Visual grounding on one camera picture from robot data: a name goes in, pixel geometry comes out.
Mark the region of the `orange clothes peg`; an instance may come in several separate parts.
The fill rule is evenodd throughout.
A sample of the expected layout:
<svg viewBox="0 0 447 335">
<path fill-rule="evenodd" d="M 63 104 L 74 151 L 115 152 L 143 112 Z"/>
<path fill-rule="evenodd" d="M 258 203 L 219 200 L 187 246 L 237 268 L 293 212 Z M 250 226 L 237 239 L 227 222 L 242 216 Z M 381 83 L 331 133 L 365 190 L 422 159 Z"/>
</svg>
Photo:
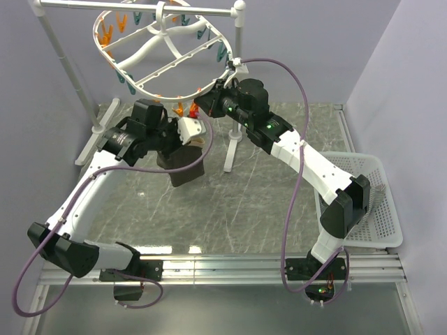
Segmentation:
<svg viewBox="0 0 447 335">
<path fill-rule="evenodd" d="M 183 117 L 184 116 L 184 107 L 183 104 L 181 102 L 179 102 L 177 104 L 177 107 L 173 107 L 172 111 L 179 117 Z"/>
<path fill-rule="evenodd" d="M 189 108 L 189 117 L 197 119 L 199 114 L 199 107 L 195 102 L 192 102 Z"/>
</svg>

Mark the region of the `dark grey boxer underwear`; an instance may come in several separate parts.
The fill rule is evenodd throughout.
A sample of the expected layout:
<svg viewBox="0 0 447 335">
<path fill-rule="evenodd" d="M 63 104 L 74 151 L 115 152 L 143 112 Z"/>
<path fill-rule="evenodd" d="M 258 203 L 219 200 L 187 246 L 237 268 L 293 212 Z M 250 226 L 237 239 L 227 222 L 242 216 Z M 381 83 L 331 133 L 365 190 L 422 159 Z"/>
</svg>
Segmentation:
<svg viewBox="0 0 447 335">
<path fill-rule="evenodd" d="M 199 137 L 190 141 L 186 146 L 182 146 L 169 156 L 157 152 L 156 164 L 165 170 L 182 168 L 196 161 L 203 153 L 205 140 Z M 190 181 L 193 181 L 205 174 L 203 162 L 199 162 L 194 167 L 182 172 L 169 173 L 170 181 L 173 187 L 179 187 Z"/>
</svg>

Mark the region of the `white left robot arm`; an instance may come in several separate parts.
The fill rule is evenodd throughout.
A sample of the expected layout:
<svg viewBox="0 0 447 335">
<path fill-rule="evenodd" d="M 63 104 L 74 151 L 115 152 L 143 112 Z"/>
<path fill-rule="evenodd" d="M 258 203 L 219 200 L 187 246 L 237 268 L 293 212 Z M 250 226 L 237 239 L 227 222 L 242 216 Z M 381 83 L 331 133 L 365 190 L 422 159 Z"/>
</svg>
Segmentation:
<svg viewBox="0 0 447 335">
<path fill-rule="evenodd" d="M 131 114 L 101 136 L 90 166 L 60 208 L 45 223 L 31 224 L 27 235 L 36 250 L 29 259 L 42 257 L 76 278 L 96 269 L 115 270 L 126 281 L 137 278 L 140 252 L 122 242 L 88 241 L 93 220 L 148 152 L 170 158 L 205 130 L 198 119 L 169 117 L 161 103 L 137 100 Z"/>
</svg>

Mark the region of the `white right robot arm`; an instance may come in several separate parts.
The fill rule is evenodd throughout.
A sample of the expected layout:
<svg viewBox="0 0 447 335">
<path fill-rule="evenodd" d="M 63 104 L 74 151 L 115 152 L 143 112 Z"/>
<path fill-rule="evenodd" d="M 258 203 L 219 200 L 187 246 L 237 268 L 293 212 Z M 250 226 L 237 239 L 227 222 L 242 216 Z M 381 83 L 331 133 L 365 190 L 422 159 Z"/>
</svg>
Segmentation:
<svg viewBox="0 0 447 335">
<path fill-rule="evenodd" d="M 260 80 L 245 79 L 229 87 L 217 80 L 194 102 L 212 118 L 230 117 L 244 126 L 252 143 L 293 168 L 323 198 L 327 207 L 320 218 L 322 230 L 309 252 L 307 268 L 314 278 L 325 278 L 332 271 L 330 256 L 367 213 L 369 179 L 338 168 L 285 119 L 273 113 Z"/>
</svg>

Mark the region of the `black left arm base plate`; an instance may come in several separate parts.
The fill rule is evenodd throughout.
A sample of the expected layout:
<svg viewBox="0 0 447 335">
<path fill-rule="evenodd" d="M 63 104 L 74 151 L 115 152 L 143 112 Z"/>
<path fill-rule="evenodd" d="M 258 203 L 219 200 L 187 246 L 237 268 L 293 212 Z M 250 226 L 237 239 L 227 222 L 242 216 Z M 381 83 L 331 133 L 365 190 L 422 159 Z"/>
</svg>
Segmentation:
<svg viewBox="0 0 447 335">
<path fill-rule="evenodd" d="M 122 282 L 134 281 L 133 277 L 151 279 L 153 281 L 160 281 L 163 273 L 162 260 L 140 260 L 136 266 L 129 267 L 124 270 L 106 269 L 101 270 L 99 274 L 100 282 Z"/>
</svg>

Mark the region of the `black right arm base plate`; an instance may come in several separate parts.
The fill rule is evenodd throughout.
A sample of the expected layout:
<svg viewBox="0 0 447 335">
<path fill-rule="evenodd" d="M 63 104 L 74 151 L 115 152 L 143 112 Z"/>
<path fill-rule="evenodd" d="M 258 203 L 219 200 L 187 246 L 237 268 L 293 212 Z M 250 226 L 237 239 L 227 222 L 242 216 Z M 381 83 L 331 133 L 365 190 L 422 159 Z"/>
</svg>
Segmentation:
<svg viewBox="0 0 447 335">
<path fill-rule="evenodd" d="M 308 281 L 321 267 L 321 263 L 307 258 L 286 258 L 286 278 L 288 281 Z M 347 266 L 344 258 L 335 258 L 316 277 L 317 281 L 344 280 Z"/>
</svg>

